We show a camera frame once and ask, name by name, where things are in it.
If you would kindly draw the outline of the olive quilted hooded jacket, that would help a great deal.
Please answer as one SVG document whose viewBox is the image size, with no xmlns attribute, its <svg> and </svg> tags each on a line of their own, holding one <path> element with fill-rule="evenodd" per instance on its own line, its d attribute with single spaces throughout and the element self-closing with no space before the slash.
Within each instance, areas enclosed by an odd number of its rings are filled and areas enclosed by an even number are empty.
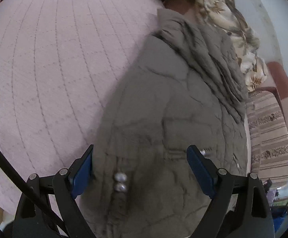
<svg viewBox="0 0 288 238">
<path fill-rule="evenodd" d="M 109 97 L 80 208 L 96 237 L 187 237 L 210 199 L 186 160 L 195 145 L 244 175 L 247 87 L 231 39 L 169 9 L 157 13 Z"/>
</svg>

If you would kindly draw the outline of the striped floral bolster cushion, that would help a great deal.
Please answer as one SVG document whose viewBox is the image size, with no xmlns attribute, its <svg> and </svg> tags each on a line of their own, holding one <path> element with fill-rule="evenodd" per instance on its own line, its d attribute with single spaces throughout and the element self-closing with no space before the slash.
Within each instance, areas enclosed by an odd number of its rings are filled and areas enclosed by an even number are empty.
<svg viewBox="0 0 288 238">
<path fill-rule="evenodd" d="M 288 182 L 288 130 L 273 93 L 254 91 L 246 103 L 251 172 L 273 186 Z"/>
</svg>

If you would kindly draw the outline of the pink quilted mattress cover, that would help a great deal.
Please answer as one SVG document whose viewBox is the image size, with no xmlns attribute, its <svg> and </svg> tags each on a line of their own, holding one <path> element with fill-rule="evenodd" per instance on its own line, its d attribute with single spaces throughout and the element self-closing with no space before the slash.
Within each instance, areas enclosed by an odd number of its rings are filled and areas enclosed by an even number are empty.
<svg viewBox="0 0 288 238">
<path fill-rule="evenodd" d="M 109 211 L 117 167 L 161 145 L 152 73 L 160 0 L 3 0 L 0 150 L 16 171 L 54 174 L 95 145 L 96 181 L 78 199 Z"/>
</svg>

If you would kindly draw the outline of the leaf print fleece blanket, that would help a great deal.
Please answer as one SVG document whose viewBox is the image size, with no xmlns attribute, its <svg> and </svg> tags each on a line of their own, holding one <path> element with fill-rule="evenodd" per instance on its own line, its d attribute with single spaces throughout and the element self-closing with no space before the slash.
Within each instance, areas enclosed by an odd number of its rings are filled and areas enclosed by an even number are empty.
<svg viewBox="0 0 288 238">
<path fill-rule="evenodd" d="M 260 39 L 236 9 L 235 1 L 195 0 L 195 3 L 205 23 L 222 29 L 230 37 L 248 91 L 255 91 L 268 77 L 267 66 L 257 55 Z"/>
</svg>

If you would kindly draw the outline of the maroon pillow under blanket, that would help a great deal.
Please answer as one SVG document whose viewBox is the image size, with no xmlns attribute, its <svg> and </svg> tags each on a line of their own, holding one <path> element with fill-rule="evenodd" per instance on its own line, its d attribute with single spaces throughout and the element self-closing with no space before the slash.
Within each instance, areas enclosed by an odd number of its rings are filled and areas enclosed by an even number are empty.
<svg viewBox="0 0 288 238">
<path fill-rule="evenodd" d="M 189 19 L 193 19 L 195 16 L 194 0 L 165 0 L 163 5 L 166 9 L 178 12 Z"/>
</svg>

